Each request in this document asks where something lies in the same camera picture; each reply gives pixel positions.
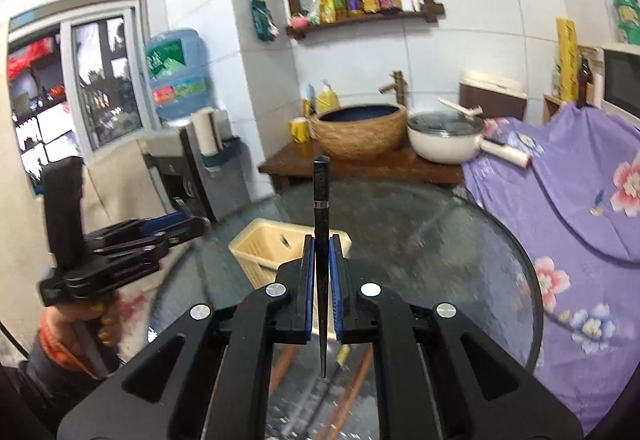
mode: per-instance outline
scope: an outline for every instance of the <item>wash basin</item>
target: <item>wash basin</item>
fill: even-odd
[[[311,130],[332,158],[365,160],[396,149],[406,134],[403,105],[367,104],[340,107],[314,115]]]

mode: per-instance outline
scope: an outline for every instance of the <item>purple tablecloth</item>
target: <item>purple tablecloth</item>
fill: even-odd
[[[542,127],[503,119],[489,131],[532,166],[482,153],[465,182],[534,263],[546,315],[536,376],[587,433],[640,362],[640,132],[573,105]]]

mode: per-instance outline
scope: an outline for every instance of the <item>faucet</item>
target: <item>faucet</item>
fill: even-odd
[[[394,80],[391,84],[380,87],[378,90],[380,93],[385,94],[392,89],[396,90],[396,102],[399,105],[406,106],[406,87],[409,85],[402,75],[402,71],[394,71],[391,73],[391,78]]]

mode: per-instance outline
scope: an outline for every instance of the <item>silver screw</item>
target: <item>silver screw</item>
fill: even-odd
[[[382,288],[375,283],[364,283],[364,285],[360,287],[360,291],[367,297],[375,297],[376,295],[380,295]]]
[[[209,317],[210,313],[211,310],[207,305],[196,305],[191,309],[189,315],[193,319],[196,319],[196,321],[200,321],[201,319],[206,319],[206,317]]]
[[[449,319],[456,314],[456,307],[450,303],[440,303],[436,306],[436,312],[440,317],[444,319]]]
[[[267,295],[271,297],[279,297],[284,295],[286,291],[287,287],[282,283],[271,283],[266,289]]]

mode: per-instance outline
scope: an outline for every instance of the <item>glass table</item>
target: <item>glass table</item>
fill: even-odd
[[[351,238],[349,258],[378,267],[383,278],[376,281],[392,287],[409,303],[423,307],[452,303],[533,372],[542,340],[540,289],[526,253],[495,218],[433,185],[384,180],[332,181],[330,203],[330,227]],[[312,226],[312,184],[254,203],[213,224],[159,288],[150,315],[150,336],[196,303],[221,308],[239,303],[251,292],[251,283],[228,244],[258,217]],[[330,347],[331,363],[339,345]],[[268,430],[282,433],[282,425],[312,385],[319,369],[317,349],[317,341],[312,341],[295,356],[270,398]],[[353,350],[346,372],[355,370],[364,349]],[[329,400],[345,384],[346,379],[336,381]],[[377,438],[375,402],[371,370],[342,431]],[[311,438],[316,438],[329,415],[331,406],[325,407],[309,428]]]

